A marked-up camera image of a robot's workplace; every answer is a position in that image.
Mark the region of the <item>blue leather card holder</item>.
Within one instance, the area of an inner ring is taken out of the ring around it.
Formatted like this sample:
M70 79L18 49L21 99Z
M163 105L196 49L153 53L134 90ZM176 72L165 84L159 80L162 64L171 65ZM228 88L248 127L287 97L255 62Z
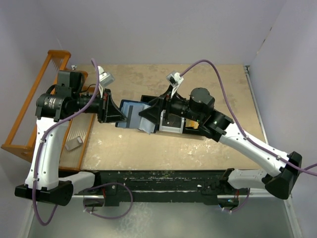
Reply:
M145 103L131 100L122 100L120 103L119 109L124 113L124 115L128 118L129 106L133 105L133 128L130 129L138 129L147 134L156 133L157 125L150 122L149 120L142 118L139 116L139 112L143 109L148 108L149 106ZM115 127L119 128L127 128L127 120L125 122L116 122Z

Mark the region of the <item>grey card with stripe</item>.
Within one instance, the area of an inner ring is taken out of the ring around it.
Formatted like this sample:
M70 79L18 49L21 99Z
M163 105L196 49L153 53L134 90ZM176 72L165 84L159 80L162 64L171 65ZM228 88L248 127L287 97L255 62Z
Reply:
M129 106L128 118L127 118L127 128L133 128L133 105Z

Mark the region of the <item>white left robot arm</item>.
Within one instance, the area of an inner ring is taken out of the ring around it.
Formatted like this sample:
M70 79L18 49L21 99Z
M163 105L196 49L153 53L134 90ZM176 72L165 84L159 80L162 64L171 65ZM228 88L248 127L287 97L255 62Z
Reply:
M95 114L100 123L113 123L126 120L106 88L114 82L114 77L101 67L96 95L83 91L84 74L79 71L61 70L57 74L57 83L36 101L37 136L33 160L24 184L16 186L17 197L39 202L65 206L72 195L83 190L97 194L102 182L93 172L78 172L59 178L59 160L63 150L63 141L72 116L79 111Z

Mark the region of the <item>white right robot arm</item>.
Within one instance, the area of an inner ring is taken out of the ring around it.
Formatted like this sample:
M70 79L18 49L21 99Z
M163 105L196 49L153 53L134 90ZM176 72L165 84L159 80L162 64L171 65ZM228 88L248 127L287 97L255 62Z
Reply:
M214 108L215 99L206 88L195 88L189 99L173 95L169 88L150 101L150 106L139 116L152 123L165 117L179 116L197 122L200 134L215 142L229 146L260 166L258 170L227 169L220 182L221 190L232 194L237 189L265 189L279 199L288 199L298 179L295 167L301 166L302 156L275 149L238 127L230 117Z

